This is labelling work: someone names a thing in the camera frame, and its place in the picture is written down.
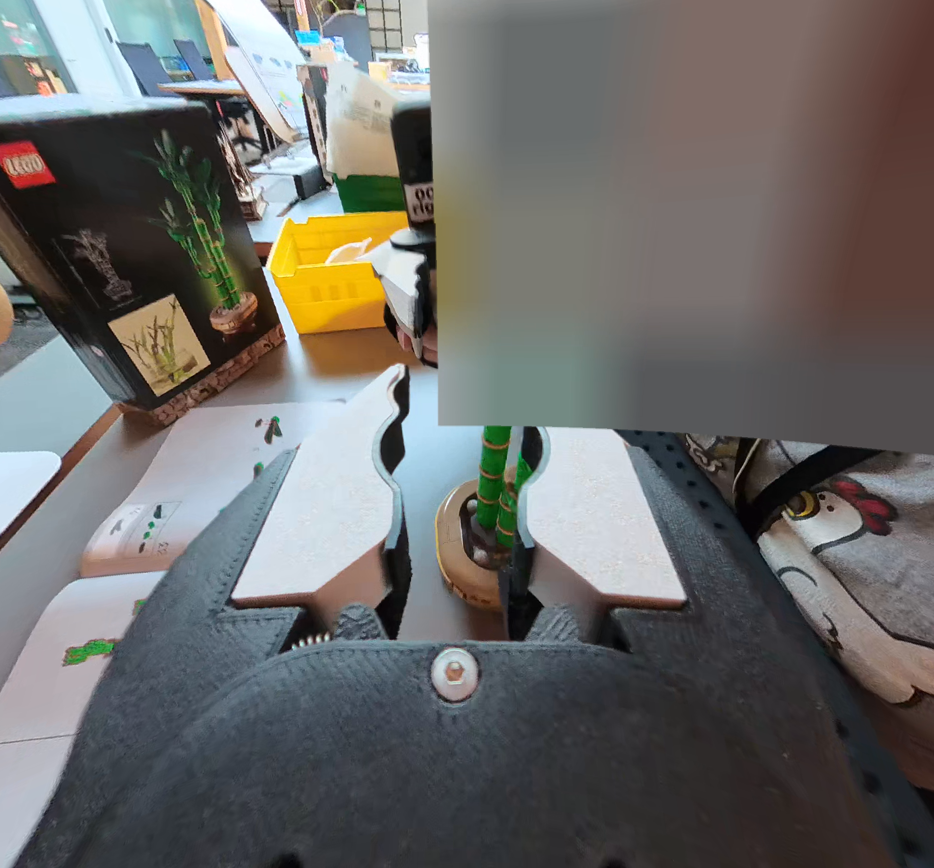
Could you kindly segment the open lego instruction booklet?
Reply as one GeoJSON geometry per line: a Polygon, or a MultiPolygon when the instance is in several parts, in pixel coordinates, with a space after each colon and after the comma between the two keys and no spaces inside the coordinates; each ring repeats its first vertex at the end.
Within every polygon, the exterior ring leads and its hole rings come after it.
{"type": "Polygon", "coordinates": [[[263,468],[326,424],[343,399],[198,408],[84,539],[77,582],[55,596],[1,697],[2,745],[76,734],[111,656],[162,574],[263,468]]]}

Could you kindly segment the wooden lattice model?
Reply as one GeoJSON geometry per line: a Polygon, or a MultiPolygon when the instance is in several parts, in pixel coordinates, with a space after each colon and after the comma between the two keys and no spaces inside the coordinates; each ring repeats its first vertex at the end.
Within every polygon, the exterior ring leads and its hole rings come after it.
{"type": "Polygon", "coordinates": [[[263,191],[254,181],[248,166],[241,159],[241,149],[262,149],[260,142],[240,130],[236,120],[231,122],[221,116],[218,120],[216,137],[227,164],[240,208],[245,220],[259,222],[263,219],[267,201],[263,191]]]}

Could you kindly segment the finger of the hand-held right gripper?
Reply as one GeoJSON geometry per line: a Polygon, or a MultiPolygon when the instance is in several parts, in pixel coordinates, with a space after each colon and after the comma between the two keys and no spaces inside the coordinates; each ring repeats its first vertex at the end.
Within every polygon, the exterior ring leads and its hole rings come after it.
{"type": "Polygon", "coordinates": [[[436,272],[421,252],[375,248],[371,264],[384,294],[384,324],[403,350],[438,359],[436,272]]]}

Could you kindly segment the yellow plastic bin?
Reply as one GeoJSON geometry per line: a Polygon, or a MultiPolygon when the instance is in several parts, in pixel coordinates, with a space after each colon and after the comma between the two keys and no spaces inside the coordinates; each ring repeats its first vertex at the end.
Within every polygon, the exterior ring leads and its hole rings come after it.
{"type": "MultiPolygon", "coordinates": [[[[384,323],[384,294],[371,264],[375,248],[398,248],[391,234],[407,226],[405,213],[319,215],[285,220],[268,256],[267,268],[295,329],[323,334],[378,327],[384,323]],[[367,261],[326,266],[333,249],[373,238],[367,261]]],[[[421,252],[436,270],[434,250],[421,252]]]]}

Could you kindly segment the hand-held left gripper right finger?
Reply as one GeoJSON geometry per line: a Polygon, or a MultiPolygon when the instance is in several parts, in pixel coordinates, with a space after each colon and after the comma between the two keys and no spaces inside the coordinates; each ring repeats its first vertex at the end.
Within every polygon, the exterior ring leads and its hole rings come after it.
{"type": "Polygon", "coordinates": [[[507,620],[565,605],[577,620],[616,608],[679,611],[687,602],[624,439],[613,430],[522,432],[507,620]]]}

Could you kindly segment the black lego set box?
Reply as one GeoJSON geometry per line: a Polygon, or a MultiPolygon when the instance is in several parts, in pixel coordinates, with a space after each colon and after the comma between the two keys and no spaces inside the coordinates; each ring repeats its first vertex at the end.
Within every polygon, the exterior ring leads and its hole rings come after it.
{"type": "Polygon", "coordinates": [[[122,412],[169,425],[284,343],[204,104],[4,99],[1,163],[2,257],[122,412]]]}

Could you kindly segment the green lego bamboo model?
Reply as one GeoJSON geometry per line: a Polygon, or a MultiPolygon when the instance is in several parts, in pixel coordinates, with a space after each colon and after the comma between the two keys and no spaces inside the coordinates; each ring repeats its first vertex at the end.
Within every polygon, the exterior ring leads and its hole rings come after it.
{"type": "Polygon", "coordinates": [[[519,610],[531,596],[534,544],[521,515],[526,485],[543,456],[543,433],[483,428],[476,478],[456,486],[435,518],[438,568],[452,594],[484,610],[519,610]]]}

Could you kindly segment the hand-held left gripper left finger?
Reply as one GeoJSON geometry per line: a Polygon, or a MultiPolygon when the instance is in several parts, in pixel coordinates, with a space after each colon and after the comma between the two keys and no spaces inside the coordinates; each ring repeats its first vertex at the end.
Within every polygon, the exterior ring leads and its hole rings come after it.
{"type": "Polygon", "coordinates": [[[301,442],[236,582],[238,607],[402,613],[411,582],[403,500],[408,368],[396,364],[301,442]]]}

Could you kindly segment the chicken print garment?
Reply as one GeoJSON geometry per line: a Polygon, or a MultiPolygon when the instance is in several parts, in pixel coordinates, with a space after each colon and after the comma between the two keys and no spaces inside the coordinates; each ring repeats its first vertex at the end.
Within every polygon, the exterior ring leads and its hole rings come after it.
{"type": "Polygon", "coordinates": [[[741,519],[881,743],[933,790],[933,456],[678,437],[741,519]]]}

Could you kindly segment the white printed paper bag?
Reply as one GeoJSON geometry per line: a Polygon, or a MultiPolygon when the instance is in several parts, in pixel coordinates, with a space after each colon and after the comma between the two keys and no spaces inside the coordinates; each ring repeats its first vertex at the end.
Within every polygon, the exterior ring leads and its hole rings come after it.
{"type": "Polygon", "coordinates": [[[327,171],[338,178],[397,178],[391,115],[403,93],[371,80],[347,61],[328,66],[326,86],[327,171]]]}

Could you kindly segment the white tilted instruction board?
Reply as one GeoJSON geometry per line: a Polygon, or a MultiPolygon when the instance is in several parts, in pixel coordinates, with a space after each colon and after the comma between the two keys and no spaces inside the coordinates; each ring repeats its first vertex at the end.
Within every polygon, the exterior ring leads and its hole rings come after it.
{"type": "Polygon", "coordinates": [[[305,59],[261,0],[204,0],[233,39],[225,57],[251,104],[287,143],[308,137],[297,73],[305,59]]]}

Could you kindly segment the green plastic bin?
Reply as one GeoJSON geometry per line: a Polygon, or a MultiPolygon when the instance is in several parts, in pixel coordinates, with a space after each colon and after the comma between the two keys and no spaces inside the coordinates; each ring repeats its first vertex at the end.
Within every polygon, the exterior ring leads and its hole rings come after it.
{"type": "Polygon", "coordinates": [[[397,175],[333,176],[344,213],[405,213],[403,186],[397,175]]]}

